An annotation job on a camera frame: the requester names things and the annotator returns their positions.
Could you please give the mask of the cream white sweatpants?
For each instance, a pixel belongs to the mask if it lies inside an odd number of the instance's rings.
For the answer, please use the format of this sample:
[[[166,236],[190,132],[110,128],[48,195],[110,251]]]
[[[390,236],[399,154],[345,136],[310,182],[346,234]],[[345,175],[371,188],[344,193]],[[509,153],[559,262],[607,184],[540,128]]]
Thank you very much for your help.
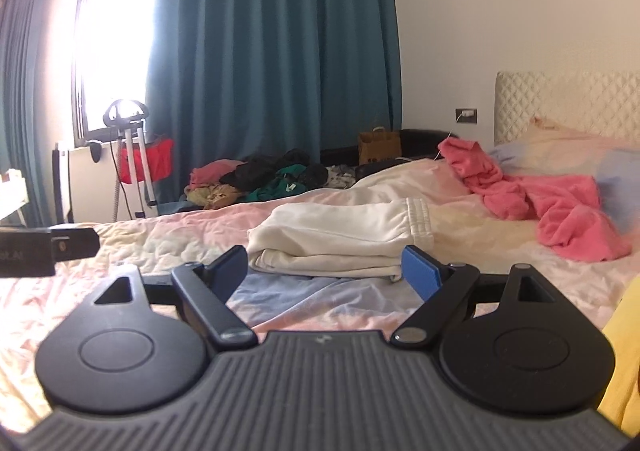
[[[285,204],[248,232],[250,267],[276,275],[329,278],[400,277],[406,246],[435,244],[430,211],[420,198],[363,205]]]

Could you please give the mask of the pastel bed sheet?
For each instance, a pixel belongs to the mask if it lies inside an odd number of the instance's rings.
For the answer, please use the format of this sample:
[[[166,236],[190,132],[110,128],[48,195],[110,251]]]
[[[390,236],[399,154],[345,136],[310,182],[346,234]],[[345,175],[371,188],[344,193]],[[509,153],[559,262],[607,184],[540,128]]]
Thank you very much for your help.
[[[631,254],[606,263],[566,259],[537,237],[536,220],[491,214],[443,163],[416,162],[348,190],[320,190],[274,202],[96,225],[90,259],[61,263],[50,279],[1,284],[1,420],[27,431],[49,411],[37,384],[35,351],[119,263],[160,273],[210,263],[234,245],[250,273],[232,308],[259,334],[272,330],[390,331],[418,298],[399,278],[414,244],[442,261],[501,273],[531,263],[598,327],[638,275]]]

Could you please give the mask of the white radiator cover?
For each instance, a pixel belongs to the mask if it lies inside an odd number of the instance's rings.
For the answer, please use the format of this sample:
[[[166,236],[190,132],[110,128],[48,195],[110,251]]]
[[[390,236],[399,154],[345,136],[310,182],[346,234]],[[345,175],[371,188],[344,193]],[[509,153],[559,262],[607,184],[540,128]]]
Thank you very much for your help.
[[[51,152],[54,223],[109,223],[154,218],[155,207],[132,184],[120,183],[117,145],[96,144],[100,159],[95,162],[88,146],[72,148],[57,143]]]

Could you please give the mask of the pink garment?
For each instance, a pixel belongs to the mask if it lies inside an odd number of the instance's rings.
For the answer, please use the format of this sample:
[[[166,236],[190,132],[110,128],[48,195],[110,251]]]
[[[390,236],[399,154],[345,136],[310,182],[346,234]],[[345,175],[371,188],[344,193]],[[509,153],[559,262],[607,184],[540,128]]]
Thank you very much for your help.
[[[511,176],[475,141],[448,138],[439,154],[485,207],[501,220],[535,220],[537,240],[559,256],[602,263],[631,254],[605,214],[597,182],[583,174]]]

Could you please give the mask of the red cloth on stand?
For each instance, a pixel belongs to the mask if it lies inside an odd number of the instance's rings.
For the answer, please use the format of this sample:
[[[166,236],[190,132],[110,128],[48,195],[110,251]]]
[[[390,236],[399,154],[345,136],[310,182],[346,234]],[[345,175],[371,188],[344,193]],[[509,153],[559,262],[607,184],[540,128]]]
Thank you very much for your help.
[[[137,182],[142,182],[144,168],[149,169],[152,182],[157,182],[168,178],[174,170],[172,163],[172,149],[174,141],[168,138],[160,139],[152,144],[145,145],[146,165],[143,165],[142,152],[140,146],[134,143],[134,169],[136,170]],[[128,150],[122,144],[118,153],[118,172],[122,183],[131,183],[131,171],[129,169]]]

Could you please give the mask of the brown paper bag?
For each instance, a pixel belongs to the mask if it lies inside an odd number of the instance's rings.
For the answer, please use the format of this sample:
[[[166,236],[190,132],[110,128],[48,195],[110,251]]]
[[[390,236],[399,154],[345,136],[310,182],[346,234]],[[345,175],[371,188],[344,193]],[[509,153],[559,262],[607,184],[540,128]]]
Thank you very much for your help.
[[[401,140],[398,131],[387,131],[378,126],[358,136],[359,164],[382,162],[401,156]]]

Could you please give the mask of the pastel pillow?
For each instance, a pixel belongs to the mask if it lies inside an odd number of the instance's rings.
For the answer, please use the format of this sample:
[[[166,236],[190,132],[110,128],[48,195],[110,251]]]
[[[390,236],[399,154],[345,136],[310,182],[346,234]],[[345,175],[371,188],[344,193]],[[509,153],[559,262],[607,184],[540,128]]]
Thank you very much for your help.
[[[518,139],[490,155],[513,176],[586,174],[596,180],[602,208],[620,233],[639,235],[639,147],[533,117]]]

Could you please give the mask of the garment steamer stand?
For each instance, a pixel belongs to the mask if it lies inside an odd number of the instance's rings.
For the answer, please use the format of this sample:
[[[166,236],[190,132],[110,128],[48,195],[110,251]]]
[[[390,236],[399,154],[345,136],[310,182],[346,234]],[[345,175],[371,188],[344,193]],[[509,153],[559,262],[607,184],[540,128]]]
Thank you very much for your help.
[[[153,182],[149,175],[149,169],[144,168],[145,179],[137,182],[134,169],[134,143],[140,146],[143,165],[146,165],[145,153],[145,122],[149,117],[148,107],[140,101],[118,99],[107,107],[103,115],[104,125],[117,133],[117,156],[115,157],[116,182],[119,190],[116,192],[114,215],[119,208],[119,197],[126,202],[127,214],[131,219],[144,219],[149,212],[157,210],[157,200],[153,189]],[[131,183],[120,181],[118,172],[118,153],[120,146],[124,144],[128,150],[129,169],[131,171]]]

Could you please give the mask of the yellow garment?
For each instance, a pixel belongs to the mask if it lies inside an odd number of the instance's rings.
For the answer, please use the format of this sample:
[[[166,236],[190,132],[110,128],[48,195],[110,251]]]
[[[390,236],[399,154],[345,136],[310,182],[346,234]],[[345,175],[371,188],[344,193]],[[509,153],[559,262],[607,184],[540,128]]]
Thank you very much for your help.
[[[640,282],[626,289],[603,334],[612,345],[615,367],[598,411],[629,437],[639,434]]]

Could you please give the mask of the quilted white headboard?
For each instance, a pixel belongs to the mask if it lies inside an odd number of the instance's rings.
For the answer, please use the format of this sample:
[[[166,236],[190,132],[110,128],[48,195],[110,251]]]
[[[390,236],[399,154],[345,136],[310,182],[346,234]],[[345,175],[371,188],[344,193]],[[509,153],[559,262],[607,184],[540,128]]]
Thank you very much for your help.
[[[637,143],[639,73],[500,72],[495,82],[494,142],[511,142],[534,118]]]

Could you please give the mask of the teal curtain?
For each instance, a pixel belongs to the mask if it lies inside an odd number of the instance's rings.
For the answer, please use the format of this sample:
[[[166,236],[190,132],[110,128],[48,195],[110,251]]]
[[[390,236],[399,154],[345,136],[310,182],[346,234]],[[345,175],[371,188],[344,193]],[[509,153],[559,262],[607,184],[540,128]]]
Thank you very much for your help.
[[[177,200],[217,158],[312,157],[401,122],[395,0],[156,0],[146,101]]]

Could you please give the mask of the wall socket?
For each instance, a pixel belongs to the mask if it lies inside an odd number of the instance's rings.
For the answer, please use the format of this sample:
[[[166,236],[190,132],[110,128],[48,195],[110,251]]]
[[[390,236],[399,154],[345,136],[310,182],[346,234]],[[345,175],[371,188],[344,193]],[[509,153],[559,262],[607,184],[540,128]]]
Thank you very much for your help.
[[[457,124],[476,124],[478,119],[478,111],[476,108],[457,108],[456,123]]]

